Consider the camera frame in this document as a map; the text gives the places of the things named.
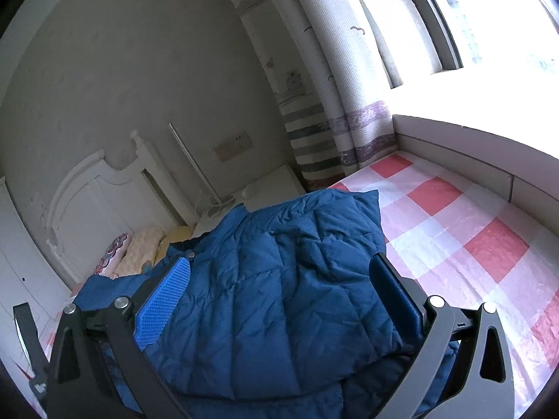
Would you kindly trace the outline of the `floral patterned pillow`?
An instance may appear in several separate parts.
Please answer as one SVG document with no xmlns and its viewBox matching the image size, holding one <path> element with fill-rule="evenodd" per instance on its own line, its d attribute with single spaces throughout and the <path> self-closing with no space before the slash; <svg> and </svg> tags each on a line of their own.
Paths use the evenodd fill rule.
<svg viewBox="0 0 559 419">
<path fill-rule="evenodd" d="M 132 236 L 128 233 L 117 236 L 97 263 L 94 274 L 111 277 L 124 255 L 126 255 L 131 240 Z"/>
</svg>

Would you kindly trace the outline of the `white wooden headboard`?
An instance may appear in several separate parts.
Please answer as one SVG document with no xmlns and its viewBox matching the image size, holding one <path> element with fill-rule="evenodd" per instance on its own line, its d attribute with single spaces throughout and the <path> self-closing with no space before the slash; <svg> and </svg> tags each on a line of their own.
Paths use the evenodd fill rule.
<svg viewBox="0 0 559 419">
<path fill-rule="evenodd" d="M 71 284 L 94 272 L 100 256 L 123 233 L 157 226 L 169 232 L 199 220 L 151 142 L 133 130 L 136 157 L 115 169 L 101 149 L 79 162 L 64 177 L 48 211 L 46 241 L 51 255 Z"/>
</svg>

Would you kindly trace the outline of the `yellow pillow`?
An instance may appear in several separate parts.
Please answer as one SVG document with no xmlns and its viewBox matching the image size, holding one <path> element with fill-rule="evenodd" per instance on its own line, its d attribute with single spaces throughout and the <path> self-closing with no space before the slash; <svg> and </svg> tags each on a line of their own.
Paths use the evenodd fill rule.
<svg viewBox="0 0 559 419">
<path fill-rule="evenodd" d="M 153 265 L 156 265 L 161 261 L 169 248 L 169 245 L 182 242 L 190 239 L 193 236 L 194 230 L 189 226 L 179 226 L 171 230 L 164 238 L 160 241 Z"/>
</svg>

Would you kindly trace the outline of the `white bedside table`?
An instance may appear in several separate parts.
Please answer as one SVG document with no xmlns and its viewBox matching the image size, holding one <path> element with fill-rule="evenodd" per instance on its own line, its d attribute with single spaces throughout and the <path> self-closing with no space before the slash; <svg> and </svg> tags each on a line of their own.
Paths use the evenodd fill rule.
<svg viewBox="0 0 559 419">
<path fill-rule="evenodd" d="M 198 237 L 213 230 L 235 206 L 243 204 L 250 211 L 293 200 L 305 194 L 305 190 L 293 169 L 285 164 L 261 177 L 254 183 L 235 192 L 222 204 L 211 204 L 200 217 L 193 236 Z"/>
</svg>

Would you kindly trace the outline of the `patterned striped curtain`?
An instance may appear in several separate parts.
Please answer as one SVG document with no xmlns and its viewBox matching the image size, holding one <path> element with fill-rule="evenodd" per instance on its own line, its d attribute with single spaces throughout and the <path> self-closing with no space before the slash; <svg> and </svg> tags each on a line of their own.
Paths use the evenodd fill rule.
<svg viewBox="0 0 559 419">
<path fill-rule="evenodd" d="M 231 0 L 298 172 L 326 188 L 393 152 L 386 68 L 360 0 Z"/>
</svg>

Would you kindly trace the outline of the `blue quilted puffer jacket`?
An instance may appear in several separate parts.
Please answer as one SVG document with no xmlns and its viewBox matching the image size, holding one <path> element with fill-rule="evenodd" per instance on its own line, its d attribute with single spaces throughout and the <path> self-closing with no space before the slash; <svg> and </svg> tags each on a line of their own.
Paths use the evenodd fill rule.
<svg viewBox="0 0 559 419">
<path fill-rule="evenodd" d="M 192 418 L 366 418 L 423 343 L 370 282 L 385 248 L 374 190 L 238 206 L 169 246 L 190 280 L 145 356 Z"/>
</svg>

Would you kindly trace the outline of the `beige wall socket panel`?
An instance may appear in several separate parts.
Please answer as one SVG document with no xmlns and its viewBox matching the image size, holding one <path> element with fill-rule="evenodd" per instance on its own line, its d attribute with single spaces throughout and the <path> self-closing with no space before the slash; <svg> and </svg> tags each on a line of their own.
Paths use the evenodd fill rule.
<svg viewBox="0 0 559 419">
<path fill-rule="evenodd" d="M 217 159 L 227 162 L 253 147 L 252 140 L 246 131 L 238 132 L 213 148 Z"/>
</svg>

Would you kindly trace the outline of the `red white checkered bed sheet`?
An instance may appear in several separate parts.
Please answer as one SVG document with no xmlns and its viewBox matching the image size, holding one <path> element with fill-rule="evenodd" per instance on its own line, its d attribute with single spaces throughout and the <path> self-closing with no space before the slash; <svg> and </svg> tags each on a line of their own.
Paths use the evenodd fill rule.
<svg viewBox="0 0 559 419">
<path fill-rule="evenodd" d="M 531 406 L 558 362 L 558 239 L 492 191 L 398 152 L 338 184 L 379 194 L 387 255 L 399 273 L 456 307 L 495 303 L 509 341 L 515 414 Z M 1 359 L 30 370 L 12 314 L 1 309 Z"/>
</svg>

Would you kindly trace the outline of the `white slim desk lamp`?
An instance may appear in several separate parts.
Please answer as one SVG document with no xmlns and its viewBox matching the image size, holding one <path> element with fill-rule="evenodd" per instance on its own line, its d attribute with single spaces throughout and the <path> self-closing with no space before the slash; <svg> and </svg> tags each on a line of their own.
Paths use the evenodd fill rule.
<svg viewBox="0 0 559 419">
<path fill-rule="evenodd" d="M 190 150 L 188 149 L 186 143 L 181 138 L 180 134 L 175 129 L 173 123 L 168 124 L 169 131 L 173 135 L 174 140 L 176 141 L 177 145 L 181 149 L 181 152 L 187 158 L 190 166 L 193 168 L 194 172 L 196 173 L 199 180 L 205 187 L 205 190 L 208 191 L 206 195 L 206 199 L 208 200 L 208 205 L 205 207 L 205 213 L 208 218 L 214 218 L 218 216 L 221 212 L 229 209 L 235 203 L 236 199 L 234 196 L 226 197 L 222 199 L 219 194 L 217 193 L 216 189 L 209 181 L 208 177 L 205 176 L 205 173 L 200 168 L 199 164 L 191 154 Z"/>
</svg>

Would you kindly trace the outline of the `dark framed window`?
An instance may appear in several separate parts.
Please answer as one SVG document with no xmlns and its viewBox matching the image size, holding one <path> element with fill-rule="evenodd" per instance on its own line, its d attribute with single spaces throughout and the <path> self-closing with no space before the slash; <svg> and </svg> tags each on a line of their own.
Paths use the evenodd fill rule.
<svg viewBox="0 0 559 419">
<path fill-rule="evenodd" d="M 558 67 L 553 0 L 411 0 L 445 70 L 521 74 Z"/>
</svg>

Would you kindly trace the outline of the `white wardrobe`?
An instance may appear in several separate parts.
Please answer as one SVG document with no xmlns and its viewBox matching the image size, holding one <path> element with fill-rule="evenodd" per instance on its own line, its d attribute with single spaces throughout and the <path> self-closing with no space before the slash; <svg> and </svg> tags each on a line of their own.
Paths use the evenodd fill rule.
<svg viewBox="0 0 559 419">
<path fill-rule="evenodd" d="M 27 303 L 41 345 L 54 339 L 70 289 L 45 260 L 17 212 L 5 181 L 1 181 L 1 308 Z"/>
</svg>

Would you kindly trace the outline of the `white window sill ledge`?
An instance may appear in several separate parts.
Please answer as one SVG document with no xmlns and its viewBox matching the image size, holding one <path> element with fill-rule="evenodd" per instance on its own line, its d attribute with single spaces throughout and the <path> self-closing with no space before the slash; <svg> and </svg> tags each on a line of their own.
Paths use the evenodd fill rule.
<svg viewBox="0 0 559 419">
<path fill-rule="evenodd" d="M 484 185 L 558 233 L 558 159 L 518 141 L 449 122 L 394 116 L 400 147 Z"/>
</svg>

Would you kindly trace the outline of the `cream textured pillow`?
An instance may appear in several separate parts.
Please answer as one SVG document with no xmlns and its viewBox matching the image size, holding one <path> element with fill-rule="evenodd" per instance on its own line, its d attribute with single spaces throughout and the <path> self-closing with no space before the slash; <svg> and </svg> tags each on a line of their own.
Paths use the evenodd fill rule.
<svg viewBox="0 0 559 419">
<path fill-rule="evenodd" d="M 164 236 L 165 232 L 158 226 L 148 226 L 135 232 L 124 258 L 118 263 L 112 278 L 140 274 L 142 267 L 147 262 L 153 264 Z"/>
</svg>

